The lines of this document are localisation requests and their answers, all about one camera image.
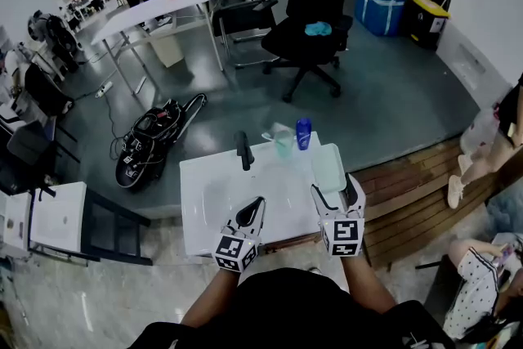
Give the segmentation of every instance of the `black faucet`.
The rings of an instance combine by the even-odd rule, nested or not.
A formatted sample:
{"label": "black faucet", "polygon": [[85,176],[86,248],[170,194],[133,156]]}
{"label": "black faucet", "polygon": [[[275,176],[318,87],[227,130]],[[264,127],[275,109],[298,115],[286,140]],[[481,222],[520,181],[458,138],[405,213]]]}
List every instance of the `black faucet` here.
{"label": "black faucet", "polygon": [[251,164],[254,162],[253,153],[248,146],[247,134],[243,131],[235,133],[236,155],[242,158],[242,166],[247,172],[251,169]]}

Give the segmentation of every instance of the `power strip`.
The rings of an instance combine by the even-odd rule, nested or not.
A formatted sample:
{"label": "power strip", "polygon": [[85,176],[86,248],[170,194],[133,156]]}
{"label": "power strip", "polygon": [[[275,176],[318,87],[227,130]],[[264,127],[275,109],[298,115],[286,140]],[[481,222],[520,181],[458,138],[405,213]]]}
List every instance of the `power strip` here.
{"label": "power strip", "polygon": [[96,93],[96,97],[103,97],[104,94],[107,93],[108,90],[110,90],[113,86],[113,82],[107,82],[104,86],[100,88],[100,90]]}

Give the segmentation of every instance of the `plastic bag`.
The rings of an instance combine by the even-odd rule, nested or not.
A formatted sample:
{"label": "plastic bag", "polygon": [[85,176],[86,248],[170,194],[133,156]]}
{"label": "plastic bag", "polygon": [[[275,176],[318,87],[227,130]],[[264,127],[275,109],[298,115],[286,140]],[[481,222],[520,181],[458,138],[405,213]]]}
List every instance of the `plastic bag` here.
{"label": "plastic bag", "polygon": [[492,108],[481,110],[469,128],[461,135],[459,145],[464,154],[473,154],[482,146],[491,147],[499,127],[499,119]]}

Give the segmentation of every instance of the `black hair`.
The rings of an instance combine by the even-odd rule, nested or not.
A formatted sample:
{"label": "black hair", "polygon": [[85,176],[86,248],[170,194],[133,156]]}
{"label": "black hair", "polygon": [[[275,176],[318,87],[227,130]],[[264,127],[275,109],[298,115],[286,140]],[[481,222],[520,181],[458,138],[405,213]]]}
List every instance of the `black hair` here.
{"label": "black hair", "polygon": [[[519,247],[514,249],[514,253],[523,261],[523,241],[517,238]],[[488,342],[496,334],[498,334],[505,326],[514,322],[521,322],[523,324],[523,297],[511,298],[508,304],[494,316],[494,308],[492,313],[485,315],[480,321],[474,324],[467,330],[467,334],[461,339],[465,343],[483,343]]]}

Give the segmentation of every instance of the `black and yellow storage bin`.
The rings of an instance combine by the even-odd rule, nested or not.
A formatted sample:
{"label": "black and yellow storage bin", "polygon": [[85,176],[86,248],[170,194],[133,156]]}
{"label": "black and yellow storage bin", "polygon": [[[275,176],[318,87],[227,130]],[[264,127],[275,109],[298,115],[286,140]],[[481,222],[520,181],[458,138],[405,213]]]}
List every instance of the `black and yellow storage bin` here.
{"label": "black and yellow storage bin", "polygon": [[410,37],[420,46],[436,48],[441,30],[450,14],[432,0],[413,0]]}

